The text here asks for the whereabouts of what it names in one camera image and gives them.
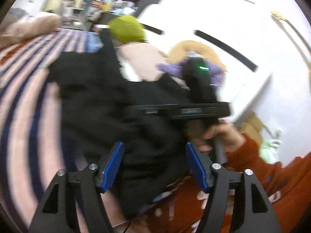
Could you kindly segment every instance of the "green knit hat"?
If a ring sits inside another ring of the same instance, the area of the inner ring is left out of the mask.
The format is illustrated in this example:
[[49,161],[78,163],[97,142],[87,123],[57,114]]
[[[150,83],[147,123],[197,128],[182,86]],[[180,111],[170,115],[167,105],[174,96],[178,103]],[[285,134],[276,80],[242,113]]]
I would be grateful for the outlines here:
[[122,43],[144,42],[144,27],[133,16],[119,16],[109,21],[111,34]]

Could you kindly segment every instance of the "black garment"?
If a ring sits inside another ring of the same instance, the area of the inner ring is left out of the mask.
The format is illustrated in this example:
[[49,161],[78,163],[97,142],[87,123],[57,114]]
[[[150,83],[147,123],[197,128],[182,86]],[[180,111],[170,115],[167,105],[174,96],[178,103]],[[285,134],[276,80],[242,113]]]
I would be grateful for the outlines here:
[[116,141],[125,155],[115,183],[127,218],[188,171],[183,123],[164,117],[128,117],[132,105],[190,103],[189,91],[167,74],[157,82],[129,82],[120,72],[109,33],[95,54],[64,53],[50,66],[60,86],[62,133],[89,163],[109,152]]

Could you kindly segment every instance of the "orange sleeve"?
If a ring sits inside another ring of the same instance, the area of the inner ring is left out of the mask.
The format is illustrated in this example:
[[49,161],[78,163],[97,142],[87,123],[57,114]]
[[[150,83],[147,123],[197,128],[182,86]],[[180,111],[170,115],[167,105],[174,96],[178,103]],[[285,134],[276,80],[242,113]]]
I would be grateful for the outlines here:
[[259,148],[256,142],[246,134],[243,134],[243,136],[246,138],[245,144],[237,151],[227,154],[228,162],[224,166],[237,172],[242,172],[248,168],[251,169],[268,196],[285,186],[293,178],[295,169],[306,164],[311,166],[311,153],[305,158],[296,157],[285,168],[282,168],[281,162],[268,164],[259,157]]

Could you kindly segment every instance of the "black bar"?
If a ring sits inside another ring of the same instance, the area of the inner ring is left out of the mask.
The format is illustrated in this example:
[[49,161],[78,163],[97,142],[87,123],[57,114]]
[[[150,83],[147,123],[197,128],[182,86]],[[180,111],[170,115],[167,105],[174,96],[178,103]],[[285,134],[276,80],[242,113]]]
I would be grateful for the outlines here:
[[80,188],[89,233],[114,233],[94,181],[96,170],[86,167],[80,174]]
[[230,232],[282,232],[272,204],[255,174],[242,173],[241,183],[235,189]]
[[227,208],[230,172],[224,167],[211,171],[215,177],[214,187],[210,193],[197,233],[221,232]]
[[29,233],[79,233],[73,189],[67,175],[52,179],[32,218]]
[[129,116],[161,115],[170,119],[200,119],[203,117],[223,118],[230,115],[226,102],[202,104],[139,105],[128,108]]
[[211,42],[212,44],[218,46],[219,48],[223,49],[224,51],[228,52],[233,57],[235,57],[237,60],[241,61],[244,65],[246,65],[249,69],[251,69],[253,72],[255,72],[257,70],[258,67],[252,61],[250,61],[248,58],[246,58],[245,56],[243,56],[238,51],[236,51],[232,47],[228,46],[224,42],[221,42],[220,40],[218,40],[218,39],[216,39],[216,38],[214,38],[214,37],[212,37],[212,36],[210,36],[204,32],[201,32],[199,30],[196,30],[194,32],[194,34],[200,38],[205,39],[206,41]]
[[162,30],[159,30],[157,28],[154,28],[152,26],[149,26],[149,25],[146,25],[146,24],[143,24],[143,23],[142,23],[142,25],[145,27],[146,30],[154,32],[155,34],[158,34],[158,35],[163,35],[164,34],[164,31],[162,31]]

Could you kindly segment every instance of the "metal screw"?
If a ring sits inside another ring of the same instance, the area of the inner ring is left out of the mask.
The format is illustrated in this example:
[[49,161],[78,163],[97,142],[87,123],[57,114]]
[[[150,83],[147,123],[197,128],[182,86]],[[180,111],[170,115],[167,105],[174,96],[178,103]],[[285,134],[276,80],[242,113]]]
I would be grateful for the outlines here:
[[90,170],[95,170],[95,169],[97,169],[97,164],[95,164],[95,163],[90,164],[90,165],[89,165],[89,169],[90,169]]
[[246,170],[245,170],[245,173],[246,173],[246,175],[250,176],[250,175],[253,174],[253,171],[250,170],[250,169],[246,169]]
[[58,175],[58,176],[64,176],[65,173],[66,173],[66,171],[65,171],[64,169],[61,169],[61,170],[59,170],[59,171],[57,172],[57,175]]
[[221,165],[218,164],[218,163],[214,163],[212,164],[212,167],[215,169],[215,170],[219,170],[221,168]]

